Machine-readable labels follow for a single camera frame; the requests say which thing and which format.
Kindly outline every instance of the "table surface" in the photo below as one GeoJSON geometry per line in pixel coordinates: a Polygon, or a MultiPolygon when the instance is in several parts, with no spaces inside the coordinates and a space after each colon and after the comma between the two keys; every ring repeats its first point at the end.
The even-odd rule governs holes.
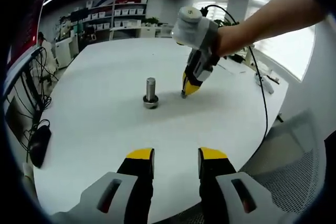
{"type": "Polygon", "coordinates": [[[110,31],[117,31],[117,30],[132,30],[132,29],[141,29],[141,28],[155,28],[155,29],[161,29],[162,27],[158,26],[140,26],[140,27],[113,27],[110,29],[110,31]]]}
{"type": "MultiPolygon", "coordinates": [[[[65,71],[43,113],[52,136],[41,169],[34,167],[46,213],[68,211],[83,190],[117,171],[138,148],[155,148],[149,223],[200,202],[197,149],[219,149],[239,170],[261,143],[265,110],[254,72],[221,59],[201,88],[180,96],[190,48],[171,38],[137,38],[87,46],[65,71]],[[160,106],[143,107],[148,77],[156,79],[160,106]]],[[[269,125],[288,84],[265,93],[269,125]]]]}

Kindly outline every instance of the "person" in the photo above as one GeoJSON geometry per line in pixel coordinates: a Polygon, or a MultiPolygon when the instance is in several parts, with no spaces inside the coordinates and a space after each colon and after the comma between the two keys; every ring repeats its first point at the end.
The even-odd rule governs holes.
{"type": "Polygon", "coordinates": [[[314,25],[326,14],[318,0],[271,0],[240,24],[219,28],[213,50],[230,55],[259,40],[314,25]]]}
{"type": "MultiPolygon", "coordinates": [[[[334,0],[271,0],[247,20],[235,26],[221,27],[212,50],[219,56],[230,55],[262,39],[314,25],[326,18],[328,12],[336,17],[334,0]]],[[[324,144],[327,159],[323,189],[296,223],[316,223],[333,214],[335,176],[332,175],[336,131],[324,144]]]]}
{"type": "Polygon", "coordinates": [[[55,72],[58,68],[56,59],[51,51],[51,43],[46,41],[42,32],[37,36],[38,45],[41,47],[41,56],[37,56],[36,63],[31,70],[32,75],[36,78],[46,78],[49,83],[56,81],[55,72]]]}

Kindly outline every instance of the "shelf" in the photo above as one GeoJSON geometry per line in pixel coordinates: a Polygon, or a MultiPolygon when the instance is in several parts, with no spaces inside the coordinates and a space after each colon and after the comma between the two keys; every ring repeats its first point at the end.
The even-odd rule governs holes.
{"type": "Polygon", "coordinates": [[[104,8],[104,7],[112,7],[112,6],[113,6],[113,5],[96,6],[96,7],[91,7],[91,8],[89,8],[89,10],[98,9],[98,8],[104,8]]]}
{"type": "Polygon", "coordinates": [[[114,4],[114,5],[146,5],[147,3],[124,3],[124,4],[114,4]]]}
{"type": "Polygon", "coordinates": [[[95,18],[95,19],[90,19],[90,20],[84,20],[83,23],[90,22],[90,21],[95,21],[95,20],[100,20],[100,19],[104,19],[104,18],[112,18],[112,16],[105,16],[103,18],[95,18]]]}
{"type": "Polygon", "coordinates": [[[110,28],[105,28],[105,29],[100,29],[100,30],[96,29],[96,31],[106,31],[106,30],[110,30],[110,29],[111,29],[111,27],[110,28]]]}
{"type": "Polygon", "coordinates": [[[132,16],[146,16],[146,14],[127,14],[127,15],[114,15],[114,18],[119,18],[119,17],[132,17],[132,16]]]}

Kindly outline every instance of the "black cable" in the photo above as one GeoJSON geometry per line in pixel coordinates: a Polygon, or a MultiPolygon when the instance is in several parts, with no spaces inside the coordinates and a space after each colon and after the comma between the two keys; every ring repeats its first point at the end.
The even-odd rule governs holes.
{"type": "MultiPolygon", "coordinates": [[[[44,49],[44,51],[46,52],[46,55],[47,55],[47,50],[46,50],[44,47],[41,47],[41,49],[44,49]]],[[[55,77],[55,79],[56,79],[57,81],[59,81],[58,78],[57,78],[53,73],[50,73],[45,67],[43,67],[43,69],[44,69],[48,74],[50,74],[51,76],[55,77]]]]}
{"type": "Polygon", "coordinates": [[[45,95],[44,93],[44,85],[43,85],[43,70],[46,70],[45,68],[45,65],[47,63],[47,51],[44,47],[41,47],[41,49],[43,49],[46,53],[46,57],[45,57],[45,62],[44,64],[42,65],[42,60],[43,60],[43,54],[42,54],[42,51],[40,50],[38,52],[38,54],[40,55],[40,58],[41,58],[41,62],[38,61],[37,57],[35,58],[35,61],[37,63],[40,64],[41,66],[41,74],[40,74],[40,78],[39,78],[39,83],[41,85],[41,99],[42,99],[42,102],[43,102],[43,108],[42,108],[42,111],[45,110],[51,103],[51,97],[48,96],[48,95],[45,95]]]}
{"type": "MultiPolygon", "coordinates": [[[[229,17],[232,19],[232,21],[234,22],[234,24],[238,24],[235,19],[231,16],[231,14],[224,8],[220,7],[219,5],[208,5],[206,6],[205,8],[208,9],[209,7],[217,7],[217,8],[220,8],[222,9],[227,15],[229,15],[229,17]]],[[[264,87],[262,85],[262,81],[261,81],[261,75],[260,75],[260,72],[259,72],[259,68],[258,68],[258,65],[257,65],[257,61],[256,61],[256,58],[253,54],[253,51],[251,49],[250,46],[248,46],[248,49],[250,50],[251,54],[252,54],[252,58],[253,58],[253,61],[254,61],[254,64],[256,66],[256,70],[257,70],[257,74],[258,74],[258,78],[259,78],[259,81],[260,81],[260,86],[261,86],[261,92],[262,92],[262,99],[264,101],[264,107],[265,107],[265,116],[266,116],[266,130],[265,130],[265,133],[264,133],[264,137],[262,138],[263,140],[265,139],[266,135],[267,135],[267,131],[268,131],[268,113],[267,113],[267,106],[266,106],[266,99],[265,99],[265,93],[264,93],[264,87]]]]}
{"type": "MultiPolygon", "coordinates": [[[[9,104],[11,103],[11,101],[9,100],[8,97],[6,97],[6,100],[8,101],[9,104]]],[[[20,111],[18,111],[17,108],[15,108],[15,111],[16,111],[16,113],[18,113],[18,114],[20,114],[20,115],[23,115],[23,116],[25,116],[25,117],[27,117],[27,118],[29,118],[29,119],[33,119],[32,116],[29,116],[29,115],[26,115],[26,114],[21,113],[20,111]]]]}
{"type": "Polygon", "coordinates": [[[21,74],[20,78],[21,78],[22,86],[23,86],[23,88],[24,88],[24,90],[25,90],[25,92],[26,92],[26,95],[27,95],[27,97],[28,97],[28,100],[29,100],[31,106],[32,106],[32,107],[34,108],[34,110],[36,111],[35,104],[34,104],[33,101],[31,100],[30,95],[29,95],[28,90],[27,90],[27,87],[26,87],[26,84],[25,84],[25,82],[24,82],[23,74],[21,74]]]}
{"type": "Polygon", "coordinates": [[[33,114],[31,113],[31,111],[25,106],[25,104],[24,104],[23,101],[21,100],[21,98],[20,98],[20,96],[19,96],[19,94],[18,94],[17,89],[16,89],[15,86],[14,86],[14,90],[15,90],[16,95],[17,95],[17,97],[19,98],[20,102],[22,103],[22,105],[23,105],[23,106],[25,107],[25,109],[29,112],[29,114],[31,114],[31,115],[33,116],[33,114]]]}
{"type": "MultiPolygon", "coordinates": [[[[24,116],[26,116],[26,117],[31,118],[30,116],[27,116],[27,115],[25,115],[25,114],[22,114],[22,113],[19,112],[18,110],[16,110],[16,112],[19,113],[19,114],[21,114],[21,115],[24,115],[24,116]]],[[[27,147],[26,145],[24,145],[24,143],[22,143],[21,140],[19,140],[17,137],[16,137],[16,139],[17,139],[17,141],[19,142],[19,144],[21,145],[21,147],[22,147],[25,151],[28,152],[28,147],[27,147]]]]}
{"type": "Polygon", "coordinates": [[[227,15],[229,15],[229,17],[232,19],[232,21],[236,24],[237,22],[235,21],[235,19],[231,16],[231,14],[224,8],[220,7],[219,5],[208,5],[206,6],[206,8],[208,9],[209,7],[217,7],[222,9],[227,15]]]}

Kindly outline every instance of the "cable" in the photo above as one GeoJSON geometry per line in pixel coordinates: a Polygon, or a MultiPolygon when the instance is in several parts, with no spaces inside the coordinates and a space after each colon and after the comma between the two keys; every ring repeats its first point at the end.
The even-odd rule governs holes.
{"type": "Polygon", "coordinates": [[[220,7],[219,5],[208,5],[206,6],[206,8],[208,9],[209,7],[217,7],[222,9],[227,15],[229,15],[229,17],[232,19],[232,21],[236,24],[237,22],[235,21],[235,19],[231,16],[231,14],[224,8],[220,7]]]}
{"type": "MultiPolygon", "coordinates": [[[[44,47],[41,47],[41,49],[43,49],[43,50],[46,52],[46,61],[47,61],[47,50],[46,50],[44,47]]],[[[39,64],[42,66],[42,64],[41,64],[41,62],[42,62],[42,58],[41,58],[41,62],[39,62],[37,59],[36,59],[36,61],[37,61],[37,63],[39,63],[39,64]]],[[[48,74],[50,74],[50,75],[52,75],[53,77],[55,77],[55,79],[56,79],[57,81],[59,81],[59,79],[58,79],[53,73],[50,73],[45,67],[43,67],[43,69],[44,69],[48,74]]]]}
{"type": "Polygon", "coordinates": [[[33,116],[33,114],[31,113],[31,111],[25,106],[25,104],[24,104],[23,101],[21,100],[21,98],[20,98],[20,96],[19,96],[19,94],[18,94],[17,89],[16,89],[15,86],[14,86],[14,90],[15,90],[16,95],[17,95],[17,97],[19,98],[20,102],[22,103],[22,105],[23,105],[23,106],[25,107],[25,109],[29,112],[29,114],[31,114],[31,115],[33,116]]]}
{"type": "MultiPolygon", "coordinates": [[[[11,101],[9,100],[9,98],[8,98],[8,97],[6,97],[6,100],[8,101],[8,103],[9,103],[9,104],[11,103],[11,101]]],[[[25,117],[27,117],[27,118],[29,118],[29,119],[33,119],[33,117],[32,117],[32,116],[29,116],[29,115],[23,114],[23,113],[21,113],[20,111],[18,111],[16,108],[15,108],[15,110],[16,110],[16,113],[18,113],[18,114],[20,114],[20,115],[23,115],[23,116],[25,116],[25,117]]]]}
{"type": "MultiPolygon", "coordinates": [[[[231,14],[224,8],[220,7],[219,5],[208,5],[205,7],[205,9],[208,9],[209,7],[217,7],[217,8],[220,8],[222,9],[227,15],[229,15],[229,17],[232,19],[232,21],[234,22],[234,24],[238,24],[235,19],[231,16],[231,14]]],[[[262,81],[261,81],[261,75],[260,75],[260,72],[259,72],[259,68],[258,68],[258,65],[257,65],[257,61],[256,61],[256,58],[253,54],[253,51],[251,49],[250,46],[248,46],[248,49],[250,50],[251,54],[252,54],[252,58],[253,58],[253,61],[254,61],[254,64],[256,66],[256,70],[257,70],[257,74],[258,74],[258,78],[259,78],[259,81],[260,81],[260,86],[261,86],[261,92],[262,92],[262,99],[264,101],[264,108],[265,108],[265,116],[266,116],[266,129],[265,129],[265,133],[264,133],[264,137],[262,138],[263,140],[265,139],[266,135],[267,135],[267,131],[268,131],[268,113],[267,113],[267,106],[266,106],[266,99],[265,99],[265,93],[264,93],[264,87],[262,85],[262,81]]]]}
{"type": "Polygon", "coordinates": [[[24,79],[23,79],[23,74],[21,74],[20,78],[21,78],[22,86],[23,86],[23,88],[24,88],[24,90],[25,90],[25,92],[26,92],[26,95],[27,95],[27,97],[28,97],[28,100],[29,100],[31,106],[32,106],[32,107],[34,108],[34,110],[36,111],[35,104],[34,104],[33,101],[31,100],[30,95],[28,94],[28,90],[27,90],[26,84],[25,84],[24,79]]]}

